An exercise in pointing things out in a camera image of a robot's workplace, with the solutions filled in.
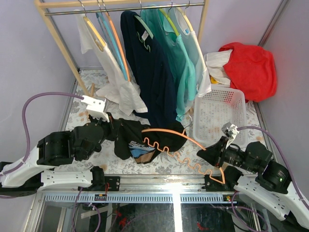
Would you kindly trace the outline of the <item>black t shirt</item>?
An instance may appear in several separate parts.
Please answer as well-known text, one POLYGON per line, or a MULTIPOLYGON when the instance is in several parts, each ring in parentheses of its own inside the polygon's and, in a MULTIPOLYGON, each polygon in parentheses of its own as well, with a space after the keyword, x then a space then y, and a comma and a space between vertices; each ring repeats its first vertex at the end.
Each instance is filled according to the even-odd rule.
POLYGON ((187 141, 186 138, 170 132, 142 132, 151 127, 139 121, 120 118, 116 125, 115 155, 122 160, 132 158, 137 164, 152 162, 165 147, 170 152, 178 151, 187 141))

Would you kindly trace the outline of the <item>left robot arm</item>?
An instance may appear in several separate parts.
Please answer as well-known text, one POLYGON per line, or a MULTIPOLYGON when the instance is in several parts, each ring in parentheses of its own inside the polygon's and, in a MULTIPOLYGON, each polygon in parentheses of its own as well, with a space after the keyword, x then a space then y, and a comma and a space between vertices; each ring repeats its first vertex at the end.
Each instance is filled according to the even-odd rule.
POLYGON ((41 139, 26 159, 0 164, 0 197, 25 197, 39 190, 76 189, 85 191, 117 191, 118 178, 104 176, 99 166, 79 172, 57 172, 56 167, 88 160, 102 150, 105 140, 116 139, 120 124, 108 114, 108 121, 90 118, 90 122, 72 131, 53 132, 41 139))

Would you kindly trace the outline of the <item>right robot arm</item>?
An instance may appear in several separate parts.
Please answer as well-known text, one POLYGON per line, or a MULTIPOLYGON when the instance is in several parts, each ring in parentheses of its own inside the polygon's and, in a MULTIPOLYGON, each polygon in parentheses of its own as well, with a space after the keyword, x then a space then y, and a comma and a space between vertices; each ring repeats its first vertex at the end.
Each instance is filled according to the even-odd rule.
POLYGON ((309 202, 301 198, 292 176, 283 165, 272 160, 272 152, 260 142, 249 143, 245 150, 236 144, 220 140, 197 152, 197 156, 216 168, 220 177, 205 174, 205 188, 209 191, 238 191, 256 201, 282 223, 307 232, 309 230, 309 202))

